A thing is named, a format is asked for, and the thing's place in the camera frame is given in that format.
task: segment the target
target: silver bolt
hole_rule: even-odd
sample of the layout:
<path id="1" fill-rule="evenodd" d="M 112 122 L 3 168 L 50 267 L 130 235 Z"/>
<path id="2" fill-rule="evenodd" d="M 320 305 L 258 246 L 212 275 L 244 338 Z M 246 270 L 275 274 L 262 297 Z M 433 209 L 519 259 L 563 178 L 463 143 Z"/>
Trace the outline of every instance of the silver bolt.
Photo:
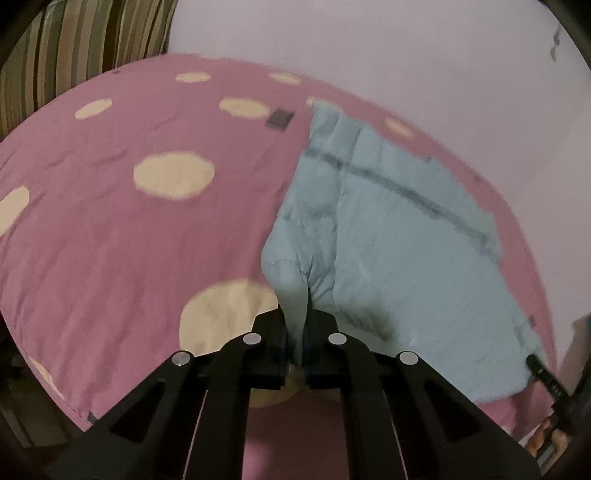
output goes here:
<path id="1" fill-rule="evenodd" d="M 418 356 L 414 352 L 402 352 L 398 358 L 404 365 L 416 365 L 418 363 Z"/>
<path id="2" fill-rule="evenodd" d="M 333 345 L 344 345 L 347 342 L 347 337 L 342 333 L 331 333 L 329 335 L 329 342 Z"/>
<path id="3" fill-rule="evenodd" d="M 257 343 L 260 343 L 261 340 L 261 336 L 255 332 L 247 333 L 244 337 L 242 337 L 242 341 L 247 345 L 256 345 Z"/>
<path id="4" fill-rule="evenodd" d="M 188 352 L 176 352 L 173 355 L 173 363 L 178 367 L 182 367 L 183 365 L 188 364 L 190 360 L 191 354 Z"/>

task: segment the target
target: striped curtain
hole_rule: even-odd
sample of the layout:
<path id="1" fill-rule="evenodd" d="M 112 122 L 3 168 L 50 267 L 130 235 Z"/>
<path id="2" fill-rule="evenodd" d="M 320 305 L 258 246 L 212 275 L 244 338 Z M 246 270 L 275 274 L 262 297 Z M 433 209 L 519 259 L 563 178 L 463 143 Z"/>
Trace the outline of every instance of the striped curtain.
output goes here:
<path id="1" fill-rule="evenodd" d="M 177 0 L 53 0 L 0 69 L 0 140 L 56 96 L 165 51 Z"/>

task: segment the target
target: pink bedsheet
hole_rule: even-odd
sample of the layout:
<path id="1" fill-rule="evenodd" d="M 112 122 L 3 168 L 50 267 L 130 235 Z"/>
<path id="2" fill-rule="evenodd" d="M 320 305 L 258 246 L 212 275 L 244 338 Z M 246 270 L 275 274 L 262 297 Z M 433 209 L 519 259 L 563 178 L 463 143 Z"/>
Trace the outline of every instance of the pink bedsheet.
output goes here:
<path id="1" fill-rule="evenodd" d="M 414 154 L 436 157 L 495 215 L 501 273 L 555 367 L 534 260 L 485 179 L 418 128 L 325 83 L 256 64 L 169 55 L 74 88 L 0 144 L 0 311 L 46 390 L 81 428 L 180 347 L 205 353 L 249 329 L 246 320 L 216 320 L 220 309 L 250 318 L 272 304 L 260 253 L 306 146 L 312 98 Z M 285 132 L 265 126 L 279 107 L 296 112 Z M 236 292 L 253 300 L 234 301 Z M 229 306 L 220 306 L 224 298 Z M 203 314 L 197 323 L 196 309 Z M 520 436 L 549 405 L 535 387 L 482 408 Z M 342 462 L 342 425 L 320 425 L 337 422 L 335 411 L 337 404 L 310 393 L 255 410 L 245 478 L 266 478 L 267 460 L 286 452 L 299 458 L 294 445 L 314 451 L 308 439 L 292 437 L 300 426 L 290 416 L 310 428 L 302 432 L 333 442 L 333 460 Z M 264 422 L 266 413 L 277 422 Z M 274 424 L 269 436 L 263 424 Z M 343 477 L 325 467 L 328 478 Z"/>

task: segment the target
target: blue cloth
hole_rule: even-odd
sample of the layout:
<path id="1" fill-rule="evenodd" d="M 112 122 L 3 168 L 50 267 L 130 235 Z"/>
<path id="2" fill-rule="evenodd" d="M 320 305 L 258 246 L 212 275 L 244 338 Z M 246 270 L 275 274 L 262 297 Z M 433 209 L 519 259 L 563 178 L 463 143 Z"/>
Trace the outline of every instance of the blue cloth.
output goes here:
<path id="1" fill-rule="evenodd" d="M 506 397 L 544 358 L 498 271 L 494 218 L 445 166 L 315 106 L 309 146 L 262 253 L 301 361 L 307 291 L 340 331 L 417 352 L 473 401 Z"/>

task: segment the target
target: white wall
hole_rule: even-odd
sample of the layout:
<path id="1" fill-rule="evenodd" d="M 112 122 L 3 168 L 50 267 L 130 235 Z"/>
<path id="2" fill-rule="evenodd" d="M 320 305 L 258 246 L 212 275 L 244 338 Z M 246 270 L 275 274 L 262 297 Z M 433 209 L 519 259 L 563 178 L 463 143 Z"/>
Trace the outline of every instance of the white wall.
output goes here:
<path id="1" fill-rule="evenodd" d="M 591 313 L 591 95 L 550 163 L 522 191 L 514 213 L 544 282 L 562 363 L 573 322 Z M 584 325 L 577 335 L 570 354 L 580 356 L 588 348 L 580 341 L 588 338 Z"/>
<path id="2" fill-rule="evenodd" d="M 591 73 L 564 32 L 552 61 L 557 27 L 537 0 L 180 0 L 170 51 L 309 74 L 459 155 L 517 214 L 562 359 L 591 312 Z"/>

